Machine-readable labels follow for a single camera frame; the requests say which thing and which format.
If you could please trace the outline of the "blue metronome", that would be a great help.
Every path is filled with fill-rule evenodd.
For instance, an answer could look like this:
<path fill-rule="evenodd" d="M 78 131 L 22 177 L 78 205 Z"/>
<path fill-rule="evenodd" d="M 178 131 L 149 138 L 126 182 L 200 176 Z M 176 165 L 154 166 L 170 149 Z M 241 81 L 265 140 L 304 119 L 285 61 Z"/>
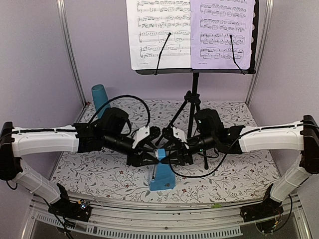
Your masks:
<path fill-rule="evenodd" d="M 155 157 L 160 161 L 166 156 L 164 149 L 155 150 Z M 149 190 L 162 191 L 171 190 L 176 186 L 176 177 L 168 164 L 159 162 L 157 165 L 151 165 L 149 169 Z"/>

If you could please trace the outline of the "black music stand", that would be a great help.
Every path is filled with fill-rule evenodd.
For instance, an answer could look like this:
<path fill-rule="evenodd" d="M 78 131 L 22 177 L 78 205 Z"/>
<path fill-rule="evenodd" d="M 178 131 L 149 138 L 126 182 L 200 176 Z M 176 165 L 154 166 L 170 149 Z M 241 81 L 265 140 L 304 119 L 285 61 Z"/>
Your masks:
<path fill-rule="evenodd" d="M 167 127 L 173 127 L 174 122 L 179 117 L 183 109 L 187 104 L 190 104 L 189 112 L 189 123 L 187 131 L 187 143 L 183 145 L 189 150 L 189 153 L 194 155 L 200 153 L 201 147 L 203 151 L 200 153 L 204 157 L 204 167 L 208 169 L 206 150 L 212 149 L 214 146 L 221 146 L 221 149 L 228 149 L 235 141 L 233 136 L 226 136 L 227 132 L 235 132 L 239 135 L 239 130 L 243 127 L 237 126 L 235 129 L 225 128 L 217 115 L 217 112 L 209 109 L 200 108 L 200 94 L 198 94 L 198 80 L 200 73 L 231 73 L 231 74 L 245 74 L 254 75 L 255 70 L 255 54 L 256 54 L 256 43 L 251 44 L 251 60 L 249 67 L 242 67 L 241 69 L 221 69 L 221 70 L 194 70 L 191 68 L 176 68 L 176 69 L 160 69 L 160 74 L 173 74 L 173 73 L 192 73 L 192 89 L 187 91 L 184 96 L 184 102 L 169 122 Z M 163 139 L 163 135 L 159 137 L 155 145 L 159 145 Z M 165 148 L 167 152 L 174 152 L 175 145 Z"/>

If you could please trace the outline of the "purple sheet music page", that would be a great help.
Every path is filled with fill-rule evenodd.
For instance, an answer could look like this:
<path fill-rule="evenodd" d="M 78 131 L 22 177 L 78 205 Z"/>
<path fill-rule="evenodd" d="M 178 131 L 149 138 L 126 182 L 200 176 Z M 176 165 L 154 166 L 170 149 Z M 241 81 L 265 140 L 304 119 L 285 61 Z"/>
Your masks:
<path fill-rule="evenodd" d="M 192 69 L 249 69 L 255 5 L 254 0 L 190 2 Z"/>

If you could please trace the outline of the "sheet music booklet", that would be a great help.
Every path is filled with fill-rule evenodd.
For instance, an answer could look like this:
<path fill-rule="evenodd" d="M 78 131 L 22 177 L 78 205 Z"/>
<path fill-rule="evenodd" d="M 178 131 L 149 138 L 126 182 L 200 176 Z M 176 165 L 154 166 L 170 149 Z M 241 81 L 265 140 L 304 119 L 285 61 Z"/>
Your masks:
<path fill-rule="evenodd" d="M 128 0 L 126 8 L 133 70 L 191 67 L 188 0 Z"/>

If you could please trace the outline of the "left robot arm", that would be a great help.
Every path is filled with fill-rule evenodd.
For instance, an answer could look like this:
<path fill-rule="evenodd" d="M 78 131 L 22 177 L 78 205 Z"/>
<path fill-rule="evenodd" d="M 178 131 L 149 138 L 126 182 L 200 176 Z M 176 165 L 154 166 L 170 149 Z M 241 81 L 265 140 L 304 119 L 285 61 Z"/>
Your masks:
<path fill-rule="evenodd" d="M 71 202 L 66 189 L 54 184 L 22 160 L 24 155 L 46 152 L 86 153 L 110 149 L 127 157 L 127 165 L 156 165 L 159 160 L 149 153 L 160 128 L 144 126 L 132 138 L 123 133 L 131 128 L 129 115 L 119 108 L 107 108 L 100 119 L 57 128 L 28 129 L 5 122 L 0 133 L 0 178 L 19 184 L 46 200 L 49 212 L 67 219 L 88 222 L 92 208 L 84 199 Z"/>

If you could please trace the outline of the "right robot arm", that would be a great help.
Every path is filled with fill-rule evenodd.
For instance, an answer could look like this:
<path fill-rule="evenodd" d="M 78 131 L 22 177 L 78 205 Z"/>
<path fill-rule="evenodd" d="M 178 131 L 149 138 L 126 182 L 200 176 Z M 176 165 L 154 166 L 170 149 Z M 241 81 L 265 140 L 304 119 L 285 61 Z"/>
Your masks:
<path fill-rule="evenodd" d="M 216 110 L 202 109 L 194 115 L 199 134 L 185 138 L 183 131 L 167 128 L 170 149 L 163 164 L 192 164 L 192 156 L 215 149 L 219 153 L 242 154 L 256 150 L 296 150 L 300 159 L 284 176 L 266 190 L 263 201 L 240 209 L 245 222 L 283 213 L 283 200 L 311 175 L 319 172 L 319 127 L 314 118 L 305 115 L 301 121 L 289 124 L 252 127 L 236 125 L 225 128 Z"/>

